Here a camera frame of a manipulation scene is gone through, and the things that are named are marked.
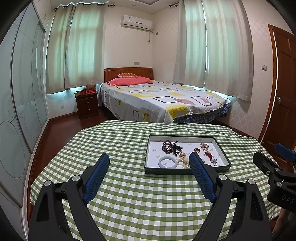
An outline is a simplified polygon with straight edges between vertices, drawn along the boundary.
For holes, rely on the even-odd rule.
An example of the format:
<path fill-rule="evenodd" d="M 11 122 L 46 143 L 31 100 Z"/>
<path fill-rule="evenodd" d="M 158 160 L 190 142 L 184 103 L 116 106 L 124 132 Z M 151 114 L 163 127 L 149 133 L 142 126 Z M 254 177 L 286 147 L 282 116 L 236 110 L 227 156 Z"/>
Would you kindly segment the person's right hand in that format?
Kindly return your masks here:
<path fill-rule="evenodd" d="M 285 232 L 295 232 L 295 213 L 281 208 L 272 235 L 279 236 L 280 233 Z"/>

